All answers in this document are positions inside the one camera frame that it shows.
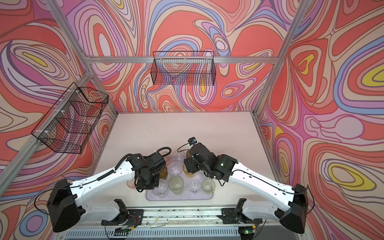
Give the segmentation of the yellow smooth cup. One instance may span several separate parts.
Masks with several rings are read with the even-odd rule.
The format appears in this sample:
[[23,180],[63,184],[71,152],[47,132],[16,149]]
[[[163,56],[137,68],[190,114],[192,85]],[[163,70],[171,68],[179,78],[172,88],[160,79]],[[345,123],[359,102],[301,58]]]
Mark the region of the yellow smooth cup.
[[194,174],[191,174],[191,173],[188,172],[186,165],[183,165],[183,171],[184,171],[186,177],[188,177],[188,178],[193,178],[194,177]]

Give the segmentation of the clear faceted glass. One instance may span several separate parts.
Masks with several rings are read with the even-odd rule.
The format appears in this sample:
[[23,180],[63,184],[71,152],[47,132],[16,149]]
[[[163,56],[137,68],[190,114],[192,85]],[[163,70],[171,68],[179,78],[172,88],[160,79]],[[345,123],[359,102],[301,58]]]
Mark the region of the clear faceted glass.
[[184,164],[184,159],[186,158],[186,152],[185,151],[174,151],[172,153],[171,157],[171,163],[179,163],[179,164]]

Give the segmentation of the small clear glass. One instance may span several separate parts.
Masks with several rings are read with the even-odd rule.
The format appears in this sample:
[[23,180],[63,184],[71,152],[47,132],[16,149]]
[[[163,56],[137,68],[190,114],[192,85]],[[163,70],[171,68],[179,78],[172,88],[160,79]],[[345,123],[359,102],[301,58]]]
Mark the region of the small clear glass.
[[189,191],[196,195],[200,192],[201,190],[201,181],[198,180],[190,180],[189,181]]

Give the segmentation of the clear tumbler back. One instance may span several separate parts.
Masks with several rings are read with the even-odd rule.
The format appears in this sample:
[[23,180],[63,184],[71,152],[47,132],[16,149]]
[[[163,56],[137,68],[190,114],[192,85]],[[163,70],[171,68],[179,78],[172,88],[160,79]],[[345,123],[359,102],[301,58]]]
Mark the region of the clear tumbler back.
[[168,166],[168,175],[169,176],[178,176],[182,173],[183,166],[180,163],[171,163]]

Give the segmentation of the pale green textured cup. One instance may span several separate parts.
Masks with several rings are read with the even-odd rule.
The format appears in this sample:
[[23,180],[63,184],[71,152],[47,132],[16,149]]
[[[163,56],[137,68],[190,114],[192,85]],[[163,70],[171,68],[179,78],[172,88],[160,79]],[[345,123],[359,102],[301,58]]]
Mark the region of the pale green textured cup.
[[202,191],[205,194],[212,194],[216,189],[216,184],[212,179],[205,179],[202,181]]

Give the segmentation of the tall pale green cup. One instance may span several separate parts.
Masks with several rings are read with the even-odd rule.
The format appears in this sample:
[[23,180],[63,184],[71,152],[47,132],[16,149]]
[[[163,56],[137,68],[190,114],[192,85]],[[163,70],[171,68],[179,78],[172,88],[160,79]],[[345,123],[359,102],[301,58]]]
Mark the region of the tall pale green cup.
[[184,190],[184,180],[180,176],[172,176],[168,181],[168,186],[175,195],[180,195]]

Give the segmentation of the dark amber textured cup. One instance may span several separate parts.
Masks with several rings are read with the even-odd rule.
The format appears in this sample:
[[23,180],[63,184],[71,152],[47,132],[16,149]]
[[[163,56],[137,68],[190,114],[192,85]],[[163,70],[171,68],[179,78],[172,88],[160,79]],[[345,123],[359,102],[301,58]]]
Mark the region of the dark amber textured cup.
[[168,177],[168,168],[163,167],[162,170],[159,173],[160,179],[166,180]]

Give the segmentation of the pink textured cup back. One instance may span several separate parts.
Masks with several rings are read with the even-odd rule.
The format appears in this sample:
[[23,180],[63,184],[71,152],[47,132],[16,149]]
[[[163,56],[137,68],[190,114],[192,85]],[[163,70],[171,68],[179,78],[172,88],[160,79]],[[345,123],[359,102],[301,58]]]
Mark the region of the pink textured cup back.
[[165,160],[167,165],[170,164],[171,160],[172,160],[172,154],[169,154],[169,155],[165,156],[164,160]]

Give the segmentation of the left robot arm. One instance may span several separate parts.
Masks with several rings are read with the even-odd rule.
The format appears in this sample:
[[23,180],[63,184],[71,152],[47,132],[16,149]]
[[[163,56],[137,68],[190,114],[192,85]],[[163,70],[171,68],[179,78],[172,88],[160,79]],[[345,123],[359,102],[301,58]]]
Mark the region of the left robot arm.
[[72,183],[66,179],[58,181],[47,202],[53,231],[60,233],[75,226],[87,213],[83,204],[118,184],[134,179],[138,192],[153,190],[159,186],[165,166],[159,152],[149,156],[126,154],[115,167],[99,174]]

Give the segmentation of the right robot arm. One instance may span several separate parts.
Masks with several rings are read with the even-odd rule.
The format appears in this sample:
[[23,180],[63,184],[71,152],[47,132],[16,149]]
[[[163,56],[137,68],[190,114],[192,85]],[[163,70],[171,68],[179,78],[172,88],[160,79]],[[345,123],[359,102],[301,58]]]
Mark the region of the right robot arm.
[[233,157],[225,154],[216,156],[203,144],[187,144],[187,158],[184,164],[188,173],[198,171],[221,185],[232,183],[244,187],[268,200],[269,203],[256,206],[252,201],[241,198],[234,209],[223,209],[219,216],[224,224],[261,224],[263,220],[279,221],[286,229],[304,234],[308,215],[308,188],[296,184],[285,185],[262,176]]

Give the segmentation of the lavender plastic tray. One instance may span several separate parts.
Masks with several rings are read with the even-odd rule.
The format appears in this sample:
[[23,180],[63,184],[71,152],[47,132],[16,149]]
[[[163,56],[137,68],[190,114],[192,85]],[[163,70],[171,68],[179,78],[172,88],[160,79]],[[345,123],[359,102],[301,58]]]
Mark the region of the lavender plastic tray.
[[[183,192],[180,194],[180,195],[175,195],[170,189],[169,189],[169,192],[167,194],[166,197],[164,198],[159,198],[159,197],[156,197],[153,193],[152,193],[152,190],[147,190],[146,191],[146,198],[147,200],[149,201],[197,201],[197,200],[209,200],[213,197],[213,194],[205,194],[203,191],[202,191],[202,181],[207,179],[206,176],[204,176],[203,172],[202,171],[198,171],[196,173],[194,173],[194,177],[193,178],[188,178],[186,177],[184,171],[182,171],[182,173],[179,175],[180,177],[183,178],[184,180],[184,190]],[[172,176],[169,176],[167,177],[166,181],[168,182],[169,179],[171,178]],[[192,194],[190,191],[189,191],[189,181],[190,180],[198,180],[198,181],[201,181],[201,190],[198,194],[194,195]]]

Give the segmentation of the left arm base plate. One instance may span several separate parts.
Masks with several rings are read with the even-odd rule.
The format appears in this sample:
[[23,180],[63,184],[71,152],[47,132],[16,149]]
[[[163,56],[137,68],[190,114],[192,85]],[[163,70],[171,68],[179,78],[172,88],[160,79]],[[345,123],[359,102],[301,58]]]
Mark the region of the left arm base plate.
[[131,226],[137,227],[142,224],[144,215],[143,209],[131,209],[124,213],[119,213],[113,220],[102,220],[102,226]]

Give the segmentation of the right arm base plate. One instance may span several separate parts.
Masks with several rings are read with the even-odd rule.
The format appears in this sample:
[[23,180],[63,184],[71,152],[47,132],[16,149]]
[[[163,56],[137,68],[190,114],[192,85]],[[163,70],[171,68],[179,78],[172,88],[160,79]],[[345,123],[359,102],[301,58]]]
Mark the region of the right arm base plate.
[[256,224],[263,223],[262,219],[250,219],[245,216],[241,209],[237,208],[222,208],[221,215],[218,218],[223,221],[224,224]]

